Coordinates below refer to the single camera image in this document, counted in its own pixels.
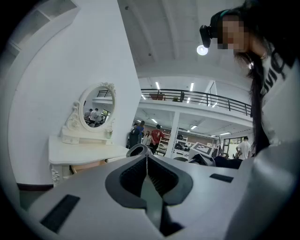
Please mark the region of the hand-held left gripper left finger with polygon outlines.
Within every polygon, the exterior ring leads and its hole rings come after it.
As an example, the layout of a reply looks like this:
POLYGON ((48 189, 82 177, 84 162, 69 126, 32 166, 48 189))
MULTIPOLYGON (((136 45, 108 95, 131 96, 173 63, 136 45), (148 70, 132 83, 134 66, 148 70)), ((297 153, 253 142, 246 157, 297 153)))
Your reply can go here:
POLYGON ((59 240, 161 240, 145 210, 125 208, 115 202, 105 188, 105 179, 113 170, 136 160, 127 157, 73 175, 67 181, 39 197, 29 208, 37 222, 65 196, 80 198, 57 234, 59 240))

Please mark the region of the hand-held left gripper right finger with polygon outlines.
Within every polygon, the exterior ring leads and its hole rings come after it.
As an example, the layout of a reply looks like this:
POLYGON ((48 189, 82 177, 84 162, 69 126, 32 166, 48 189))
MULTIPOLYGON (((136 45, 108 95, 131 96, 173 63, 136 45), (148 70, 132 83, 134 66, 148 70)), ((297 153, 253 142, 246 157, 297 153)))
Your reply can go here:
POLYGON ((223 240, 249 180, 239 169, 198 165, 149 155, 148 174, 162 194, 161 228, 147 240, 223 240))

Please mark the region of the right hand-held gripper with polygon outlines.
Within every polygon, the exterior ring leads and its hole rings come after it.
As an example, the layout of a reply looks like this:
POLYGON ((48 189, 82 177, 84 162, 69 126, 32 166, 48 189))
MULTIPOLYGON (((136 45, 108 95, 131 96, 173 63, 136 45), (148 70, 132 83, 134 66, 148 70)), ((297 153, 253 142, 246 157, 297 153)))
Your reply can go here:
POLYGON ((214 158, 218 156, 218 147, 195 143, 189 151, 188 162, 192 164, 216 166, 214 158))

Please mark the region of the large white wooden drawer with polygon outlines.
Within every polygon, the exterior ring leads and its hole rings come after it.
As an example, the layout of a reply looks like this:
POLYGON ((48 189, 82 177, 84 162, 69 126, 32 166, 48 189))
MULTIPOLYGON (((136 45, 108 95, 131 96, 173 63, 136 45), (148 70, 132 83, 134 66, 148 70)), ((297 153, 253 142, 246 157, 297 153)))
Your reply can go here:
POLYGON ((97 166, 100 166, 100 165, 105 165, 105 164, 107 164, 107 162, 105 160, 100 160, 100 161, 97 161, 97 162, 83 164, 83 165, 71 165, 69 167, 69 170, 70 170, 70 173, 72 175, 74 175, 74 174, 79 173, 81 171, 85 171, 87 169, 97 167, 97 166))

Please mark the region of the white dressing table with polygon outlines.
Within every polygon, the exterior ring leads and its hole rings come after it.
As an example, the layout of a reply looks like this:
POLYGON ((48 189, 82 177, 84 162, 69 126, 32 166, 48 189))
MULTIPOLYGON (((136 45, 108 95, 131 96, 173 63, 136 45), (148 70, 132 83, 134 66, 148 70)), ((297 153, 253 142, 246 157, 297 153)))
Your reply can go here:
POLYGON ((70 176, 71 165, 83 165, 100 160, 115 161, 126 156, 128 149, 102 142, 64 143, 61 137, 50 136, 48 140, 48 160, 52 172, 52 183, 56 187, 70 176))

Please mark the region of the white shelf rack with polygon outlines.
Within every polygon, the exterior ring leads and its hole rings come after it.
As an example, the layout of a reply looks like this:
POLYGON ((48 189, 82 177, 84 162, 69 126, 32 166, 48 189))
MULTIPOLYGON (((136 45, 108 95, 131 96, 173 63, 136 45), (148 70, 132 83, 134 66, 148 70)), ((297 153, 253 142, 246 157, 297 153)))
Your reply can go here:
POLYGON ((188 139, 184 138, 183 136, 177 136, 173 148, 173 153, 177 157, 188 158, 189 151, 190 151, 190 143, 188 142, 188 139))

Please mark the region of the row of ceiling light strips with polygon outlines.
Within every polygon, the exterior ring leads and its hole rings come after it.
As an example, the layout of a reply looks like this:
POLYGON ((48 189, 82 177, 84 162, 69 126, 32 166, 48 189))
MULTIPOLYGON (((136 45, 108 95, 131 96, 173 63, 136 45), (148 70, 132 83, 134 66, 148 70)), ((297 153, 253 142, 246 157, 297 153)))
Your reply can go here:
MULTIPOLYGON (((205 93, 217 94, 215 84, 212 81, 201 81, 195 78, 142 78, 140 79, 140 86, 142 89, 177 89, 199 91, 205 93)), ((154 103, 155 106, 139 107, 136 112, 137 121, 146 121, 148 124, 161 124, 164 127, 170 127, 174 118, 175 111, 169 106, 171 102, 146 100, 141 103, 147 105, 154 103)), ((181 113, 178 127, 187 132, 195 132, 203 135, 229 135, 237 128, 232 122, 226 121, 221 116, 207 117, 204 113, 200 113, 195 109, 194 104, 178 103, 179 107, 188 109, 190 113, 181 113)))

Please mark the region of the black metal railing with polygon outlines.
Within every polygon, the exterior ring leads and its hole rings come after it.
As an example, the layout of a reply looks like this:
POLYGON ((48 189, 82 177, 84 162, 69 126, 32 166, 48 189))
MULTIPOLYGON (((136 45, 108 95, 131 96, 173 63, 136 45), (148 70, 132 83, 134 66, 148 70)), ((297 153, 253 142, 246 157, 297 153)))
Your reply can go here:
POLYGON ((221 108, 230 112, 241 113, 252 117, 251 105, 217 94, 199 91, 177 90, 177 89, 142 89, 141 100, 169 101, 186 104, 221 108))

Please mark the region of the ornate white oval mirror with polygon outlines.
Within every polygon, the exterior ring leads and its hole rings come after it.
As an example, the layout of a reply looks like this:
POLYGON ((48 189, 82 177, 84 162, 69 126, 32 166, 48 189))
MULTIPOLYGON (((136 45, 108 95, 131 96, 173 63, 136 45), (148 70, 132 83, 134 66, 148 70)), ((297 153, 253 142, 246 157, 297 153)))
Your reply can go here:
POLYGON ((64 143, 105 143, 105 129, 113 129, 116 91, 113 83, 101 82, 89 86, 73 103, 73 110, 61 129, 64 143))

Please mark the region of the white printed shirt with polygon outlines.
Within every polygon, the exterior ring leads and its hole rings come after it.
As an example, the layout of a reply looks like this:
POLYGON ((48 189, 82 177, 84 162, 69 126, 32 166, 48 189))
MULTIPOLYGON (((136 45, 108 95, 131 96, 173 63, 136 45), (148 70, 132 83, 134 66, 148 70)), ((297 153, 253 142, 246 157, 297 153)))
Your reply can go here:
POLYGON ((300 140, 300 62, 275 49, 262 60, 262 127, 270 145, 300 140))

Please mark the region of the white open shelf cabinet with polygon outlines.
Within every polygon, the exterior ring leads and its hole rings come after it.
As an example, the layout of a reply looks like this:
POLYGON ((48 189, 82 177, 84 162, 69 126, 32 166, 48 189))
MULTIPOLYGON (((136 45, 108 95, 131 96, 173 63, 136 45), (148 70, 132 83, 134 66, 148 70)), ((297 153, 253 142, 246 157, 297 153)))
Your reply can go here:
POLYGON ((74 9, 78 6, 73 0, 41 0, 16 27, 8 40, 7 50, 16 57, 38 30, 74 9))

